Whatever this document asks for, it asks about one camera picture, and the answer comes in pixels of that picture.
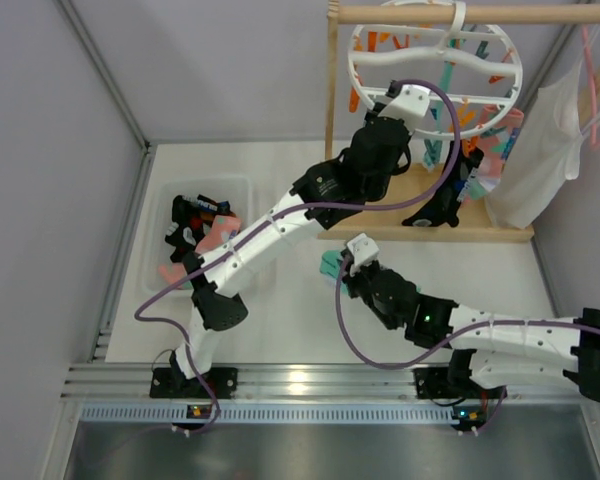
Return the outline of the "teal sock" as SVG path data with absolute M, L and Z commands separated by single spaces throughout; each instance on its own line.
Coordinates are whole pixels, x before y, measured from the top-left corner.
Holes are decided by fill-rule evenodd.
M 343 257 L 336 250 L 329 250 L 321 257 L 319 271 L 321 274 L 337 280 L 343 263 Z M 381 277 L 375 280 L 375 285 L 379 288 L 380 299 L 417 299 L 420 296 L 420 290 L 413 282 L 405 280 L 396 271 L 385 267 Z

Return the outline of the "pink sock front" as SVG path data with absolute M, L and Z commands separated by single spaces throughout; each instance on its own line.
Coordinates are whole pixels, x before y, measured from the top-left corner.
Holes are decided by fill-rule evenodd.
M 236 216 L 217 216 L 210 232 L 198 244 L 195 250 L 189 253 L 203 254 L 210 252 L 237 235 L 241 226 L 242 220 Z M 158 266 L 158 274 L 167 284 L 172 284 L 187 274 L 183 259 L 180 263 L 172 263 L 170 261 L 169 264 Z

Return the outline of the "argyle red orange sock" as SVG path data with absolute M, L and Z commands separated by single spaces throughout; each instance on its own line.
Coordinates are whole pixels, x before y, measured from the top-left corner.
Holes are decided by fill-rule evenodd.
M 214 219 L 215 216 L 209 212 L 195 211 L 189 215 L 187 226 L 195 232 L 201 232 L 203 235 L 206 235 L 210 231 Z

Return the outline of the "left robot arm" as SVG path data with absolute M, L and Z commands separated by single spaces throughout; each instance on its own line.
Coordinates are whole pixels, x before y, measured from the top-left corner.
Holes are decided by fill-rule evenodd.
M 296 244 L 357 214 L 358 206 L 382 200 L 410 138 L 404 120 L 369 114 L 348 147 L 311 166 L 231 244 L 184 257 L 186 271 L 199 275 L 191 282 L 188 339 L 169 359 L 177 393 L 200 391 L 196 376 L 209 371 L 220 333 L 248 315 L 240 292 L 251 279 Z

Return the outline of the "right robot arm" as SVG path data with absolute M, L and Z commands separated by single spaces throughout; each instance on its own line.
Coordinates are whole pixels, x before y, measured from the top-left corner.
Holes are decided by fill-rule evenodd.
M 456 389 L 546 385 L 600 403 L 600 309 L 555 319 L 490 313 L 423 294 L 376 261 L 344 261 L 337 278 L 386 329 L 432 353 L 450 350 L 447 380 Z

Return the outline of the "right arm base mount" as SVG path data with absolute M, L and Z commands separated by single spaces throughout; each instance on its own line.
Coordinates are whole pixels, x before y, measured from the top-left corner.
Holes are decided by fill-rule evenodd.
M 413 370 L 417 398 L 421 400 L 451 400 L 456 397 L 448 381 L 447 367 L 422 367 Z

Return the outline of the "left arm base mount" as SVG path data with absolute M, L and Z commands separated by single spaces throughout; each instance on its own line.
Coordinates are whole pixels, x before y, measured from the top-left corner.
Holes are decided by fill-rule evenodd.
M 213 367 L 203 375 L 212 393 L 222 400 L 230 399 L 238 386 L 238 370 Z M 152 373 L 149 397 L 153 399 L 210 399 L 211 396 L 196 378 L 187 380 L 171 368 L 156 368 Z

